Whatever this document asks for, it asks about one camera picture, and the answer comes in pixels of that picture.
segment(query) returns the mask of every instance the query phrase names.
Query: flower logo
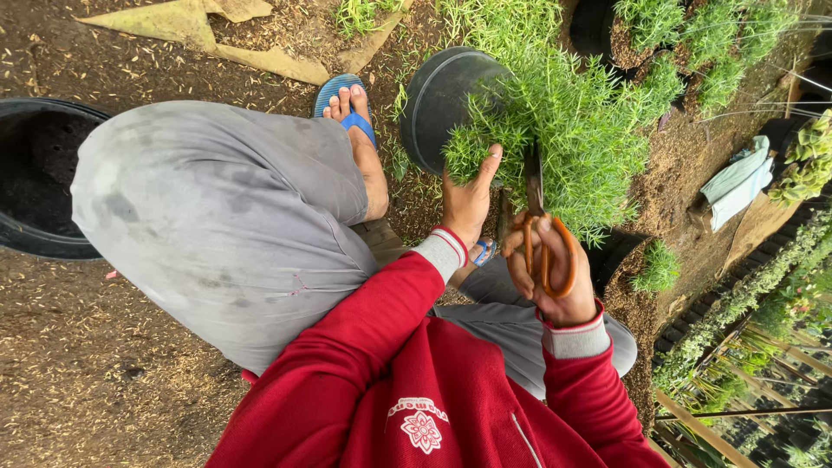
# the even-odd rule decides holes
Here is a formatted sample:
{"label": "flower logo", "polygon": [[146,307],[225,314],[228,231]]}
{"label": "flower logo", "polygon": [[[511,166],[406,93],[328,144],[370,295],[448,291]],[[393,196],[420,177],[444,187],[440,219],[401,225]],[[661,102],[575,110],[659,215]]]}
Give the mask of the flower logo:
{"label": "flower logo", "polygon": [[433,418],[422,411],[416,411],[413,416],[406,416],[401,428],[410,436],[410,443],[414,447],[422,449],[425,455],[429,455],[433,449],[439,448],[442,435],[439,434]]}

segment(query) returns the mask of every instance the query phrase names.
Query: scissor blade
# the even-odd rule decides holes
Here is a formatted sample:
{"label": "scissor blade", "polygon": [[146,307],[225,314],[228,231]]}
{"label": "scissor blade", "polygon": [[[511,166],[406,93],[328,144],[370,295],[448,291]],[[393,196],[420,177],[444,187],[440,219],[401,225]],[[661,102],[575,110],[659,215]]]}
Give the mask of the scissor blade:
{"label": "scissor blade", "polygon": [[543,166],[537,137],[534,143],[523,151],[523,173],[526,176],[526,198],[528,213],[534,217],[543,216]]}

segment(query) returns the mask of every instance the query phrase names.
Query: hand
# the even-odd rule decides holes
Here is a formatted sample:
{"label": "hand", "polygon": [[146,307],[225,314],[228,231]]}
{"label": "hand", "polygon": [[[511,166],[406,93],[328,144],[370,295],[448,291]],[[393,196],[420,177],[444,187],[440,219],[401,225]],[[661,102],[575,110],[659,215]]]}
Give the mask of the hand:
{"label": "hand", "polygon": [[477,242],[485,217],[488,216],[491,201],[488,192],[500,160],[503,159],[503,147],[495,143],[488,149],[488,153],[489,156],[479,166],[479,174],[463,186],[455,187],[447,170],[442,175],[442,225],[465,243],[466,250],[471,250]]}
{"label": "hand", "polygon": [[[515,218],[515,223],[522,223],[526,216],[522,212]],[[572,235],[572,242],[578,245]],[[552,222],[541,218],[532,229],[532,248],[534,262],[532,276],[526,273],[526,258],[521,252],[514,251],[523,244],[523,231],[512,232],[503,242],[503,256],[508,259],[508,271],[511,273],[514,287],[526,299],[537,304],[542,319],[551,322],[556,328],[577,326],[595,318],[597,310],[592,293],[592,280],[589,277],[589,260],[582,248],[577,252],[577,270],[575,286],[567,296],[552,299],[544,290],[540,281],[540,252],[542,248],[552,249],[549,281],[552,289],[557,290],[567,279],[569,253],[560,234],[552,228]]]}

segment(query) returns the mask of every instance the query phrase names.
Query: foot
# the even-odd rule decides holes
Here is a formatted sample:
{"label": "foot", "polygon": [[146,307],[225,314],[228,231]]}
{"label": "foot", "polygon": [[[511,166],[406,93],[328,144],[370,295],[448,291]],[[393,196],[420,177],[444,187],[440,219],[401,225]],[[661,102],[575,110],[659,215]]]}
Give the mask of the foot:
{"label": "foot", "polygon": [[[482,236],[479,238],[480,241],[483,241],[488,245],[485,249],[485,256],[484,258],[488,258],[491,256],[491,249],[498,248],[494,246],[491,242],[491,237]],[[453,289],[459,289],[459,287],[463,284],[463,282],[468,278],[468,275],[474,272],[479,266],[474,265],[473,259],[477,258],[479,254],[483,253],[483,246],[479,244],[474,244],[471,247],[471,250],[468,251],[468,263],[465,264],[462,268],[457,269],[453,275],[451,275],[450,281],[448,281],[448,286],[451,286]]]}
{"label": "foot", "polygon": [[[367,92],[361,86],[354,84],[351,88],[341,87],[338,96],[332,96],[329,105],[324,107],[324,117],[341,122],[349,115],[349,105],[352,104],[353,109],[370,122],[367,102]],[[384,177],[379,154],[360,128],[351,127],[347,130],[347,135],[352,143],[355,165],[364,176],[364,186],[367,189],[368,208],[364,221],[380,219],[387,212],[388,196],[387,178]]]}

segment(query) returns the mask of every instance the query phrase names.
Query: gray pants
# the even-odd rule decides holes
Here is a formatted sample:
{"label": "gray pants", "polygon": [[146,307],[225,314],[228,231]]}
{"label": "gray pants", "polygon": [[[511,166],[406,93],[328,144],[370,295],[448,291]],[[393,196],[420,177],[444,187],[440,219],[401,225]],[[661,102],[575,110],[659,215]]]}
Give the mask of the gray pants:
{"label": "gray pants", "polygon": [[[72,219],[92,245],[255,374],[378,270],[347,227],[364,219],[367,195],[334,120],[163,102],[104,123],[78,155]],[[466,282],[484,284],[486,271]],[[507,373],[540,396],[542,328],[533,307],[478,301],[438,314],[500,345]],[[624,345],[632,356],[625,371],[635,342],[608,330],[616,354]]]}

